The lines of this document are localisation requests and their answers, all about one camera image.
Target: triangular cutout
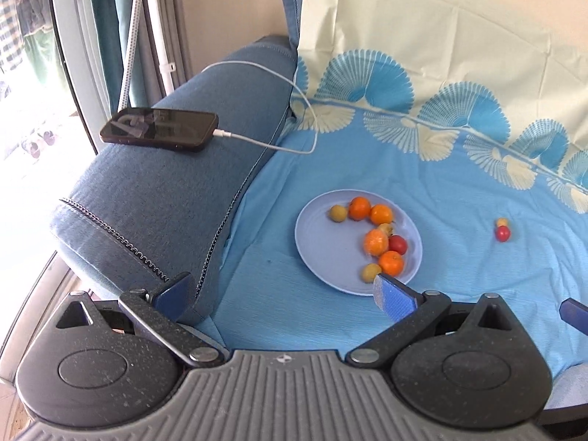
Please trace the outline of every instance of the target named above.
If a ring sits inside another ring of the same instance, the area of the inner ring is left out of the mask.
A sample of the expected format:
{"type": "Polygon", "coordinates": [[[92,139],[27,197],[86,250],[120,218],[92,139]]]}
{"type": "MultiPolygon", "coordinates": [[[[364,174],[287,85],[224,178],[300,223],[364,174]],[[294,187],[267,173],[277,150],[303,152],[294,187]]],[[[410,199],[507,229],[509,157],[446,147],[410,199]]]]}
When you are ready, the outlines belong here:
{"type": "Polygon", "coordinates": [[[73,328],[75,326],[92,325],[92,320],[86,312],[82,302],[71,302],[65,309],[63,316],[57,322],[57,328],[73,328]]]}
{"type": "Polygon", "coordinates": [[[512,329],[508,318],[505,317],[505,314],[502,313],[498,305],[489,305],[486,307],[486,312],[480,318],[478,326],[481,328],[492,328],[494,330],[508,331],[512,329]]]}

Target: circular cap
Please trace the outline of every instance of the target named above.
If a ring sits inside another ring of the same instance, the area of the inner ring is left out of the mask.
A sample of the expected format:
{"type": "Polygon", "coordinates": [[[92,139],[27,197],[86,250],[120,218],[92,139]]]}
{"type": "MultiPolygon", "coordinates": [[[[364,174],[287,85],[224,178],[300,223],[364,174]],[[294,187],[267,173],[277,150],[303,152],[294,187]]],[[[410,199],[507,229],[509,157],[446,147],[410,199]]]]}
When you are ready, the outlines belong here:
{"type": "Polygon", "coordinates": [[[85,350],[65,358],[58,372],[63,381],[75,388],[101,388],[124,375],[126,361],[118,353],[108,350],[85,350]]]}
{"type": "Polygon", "coordinates": [[[195,348],[190,352],[190,358],[199,363],[213,362],[218,358],[218,356],[218,350],[206,346],[195,348]]]}
{"type": "Polygon", "coordinates": [[[371,348],[358,348],[351,352],[351,359],[356,363],[374,363],[380,358],[380,354],[371,348]]]}
{"type": "Polygon", "coordinates": [[[443,374],[452,383],[468,390],[490,390],[510,378],[510,366],[491,353],[460,352],[443,362],[443,374]]]}

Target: checkered cloth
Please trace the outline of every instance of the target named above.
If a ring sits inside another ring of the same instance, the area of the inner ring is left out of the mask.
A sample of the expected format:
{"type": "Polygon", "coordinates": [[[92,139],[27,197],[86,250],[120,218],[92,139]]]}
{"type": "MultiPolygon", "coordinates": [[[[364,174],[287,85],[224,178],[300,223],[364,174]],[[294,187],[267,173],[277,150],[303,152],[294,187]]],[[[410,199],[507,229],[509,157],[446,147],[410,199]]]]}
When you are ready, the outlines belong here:
{"type": "Polygon", "coordinates": [[[22,63],[23,39],[17,0],[0,0],[0,70],[6,73],[22,63]]]}

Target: teal curtain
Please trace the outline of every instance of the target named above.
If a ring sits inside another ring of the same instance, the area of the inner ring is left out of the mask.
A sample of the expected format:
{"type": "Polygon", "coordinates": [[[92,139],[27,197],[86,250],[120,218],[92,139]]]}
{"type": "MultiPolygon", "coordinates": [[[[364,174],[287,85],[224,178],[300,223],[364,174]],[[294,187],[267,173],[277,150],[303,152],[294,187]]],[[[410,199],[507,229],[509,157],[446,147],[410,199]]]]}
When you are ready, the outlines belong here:
{"type": "MultiPolygon", "coordinates": [[[[98,46],[112,114],[116,113],[121,93],[123,59],[129,35],[132,4],[133,0],[92,0],[98,46]]],[[[129,99],[134,107],[148,106],[138,50],[135,52],[129,99]]]]}

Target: gray ribbed surface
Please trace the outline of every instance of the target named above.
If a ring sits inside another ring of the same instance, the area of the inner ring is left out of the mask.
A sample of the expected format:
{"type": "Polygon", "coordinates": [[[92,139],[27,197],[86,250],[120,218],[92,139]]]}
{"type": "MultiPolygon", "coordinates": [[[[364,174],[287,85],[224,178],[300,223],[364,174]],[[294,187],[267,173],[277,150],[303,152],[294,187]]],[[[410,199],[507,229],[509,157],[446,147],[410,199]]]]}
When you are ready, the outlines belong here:
{"type": "Polygon", "coordinates": [[[237,351],[221,367],[192,370],[164,407],[136,423],[84,432],[36,423],[20,439],[540,441],[548,438],[533,426],[483,434],[433,424],[396,400],[380,373],[346,366],[334,352],[237,351]]]}

